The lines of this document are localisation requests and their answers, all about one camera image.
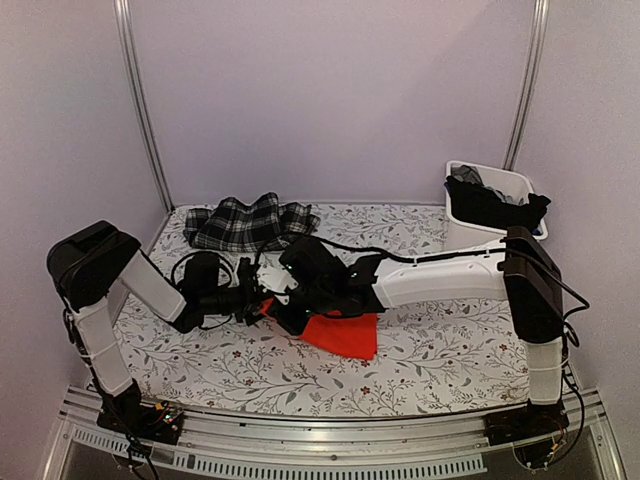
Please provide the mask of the red orange garment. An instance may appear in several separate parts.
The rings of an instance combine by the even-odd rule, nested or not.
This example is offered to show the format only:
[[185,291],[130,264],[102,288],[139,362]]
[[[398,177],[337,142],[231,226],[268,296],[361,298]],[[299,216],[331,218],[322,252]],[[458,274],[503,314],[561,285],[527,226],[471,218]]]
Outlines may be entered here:
[[340,357],[371,361],[378,351],[378,320],[375,313],[348,319],[313,315],[301,334],[289,335]]

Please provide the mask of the black white plaid skirt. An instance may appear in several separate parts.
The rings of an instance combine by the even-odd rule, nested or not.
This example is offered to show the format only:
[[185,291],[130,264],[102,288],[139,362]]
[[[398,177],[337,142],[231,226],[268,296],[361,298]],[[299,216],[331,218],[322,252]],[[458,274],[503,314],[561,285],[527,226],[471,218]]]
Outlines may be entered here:
[[274,192],[251,204],[228,197],[213,208],[192,208],[183,235],[195,249],[231,253],[281,251],[300,234],[313,234],[320,218],[310,205],[281,203]]

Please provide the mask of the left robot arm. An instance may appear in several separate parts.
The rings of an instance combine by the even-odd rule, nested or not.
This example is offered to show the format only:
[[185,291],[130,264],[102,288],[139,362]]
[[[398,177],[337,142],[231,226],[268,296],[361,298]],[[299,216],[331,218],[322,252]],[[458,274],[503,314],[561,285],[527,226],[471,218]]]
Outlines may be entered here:
[[262,303],[265,292],[257,268],[248,258],[231,266],[212,251],[194,251],[165,275],[141,242],[100,220],[54,244],[46,268],[64,306],[69,338],[87,365],[96,389],[116,398],[111,419],[128,434],[148,426],[148,412],[129,396],[140,389],[121,353],[114,326],[119,305],[134,297],[171,329],[186,334],[204,326],[208,316],[239,322]]

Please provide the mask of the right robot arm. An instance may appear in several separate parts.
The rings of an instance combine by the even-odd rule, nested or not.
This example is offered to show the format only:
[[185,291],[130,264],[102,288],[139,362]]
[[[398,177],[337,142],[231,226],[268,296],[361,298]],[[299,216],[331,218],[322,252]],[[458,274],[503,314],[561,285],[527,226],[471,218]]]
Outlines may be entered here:
[[554,422],[562,395],[562,279],[526,228],[510,227],[483,245],[417,257],[345,246],[357,256],[350,265],[335,255],[336,242],[289,238],[279,258],[257,273],[259,287],[276,298],[269,316],[289,333],[302,334],[315,314],[352,318],[427,301],[505,300],[529,375],[530,404],[518,412],[517,427],[537,436]]

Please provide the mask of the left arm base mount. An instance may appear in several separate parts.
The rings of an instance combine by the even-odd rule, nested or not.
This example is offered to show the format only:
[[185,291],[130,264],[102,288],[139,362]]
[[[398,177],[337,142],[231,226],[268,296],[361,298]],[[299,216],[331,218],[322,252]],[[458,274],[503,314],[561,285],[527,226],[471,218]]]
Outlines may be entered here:
[[97,425],[138,439],[176,445],[184,423],[183,411],[166,401],[160,407],[144,405],[136,381],[118,395],[107,393],[97,383],[102,400]]

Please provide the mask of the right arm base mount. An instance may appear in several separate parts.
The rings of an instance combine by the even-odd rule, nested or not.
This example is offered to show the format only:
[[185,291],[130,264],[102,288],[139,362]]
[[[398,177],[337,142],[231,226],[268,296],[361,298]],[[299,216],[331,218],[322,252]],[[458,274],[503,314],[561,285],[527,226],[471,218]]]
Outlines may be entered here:
[[560,433],[569,426],[564,403],[536,405],[528,401],[524,406],[496,411],[483,416],[484,436],[491,446]]

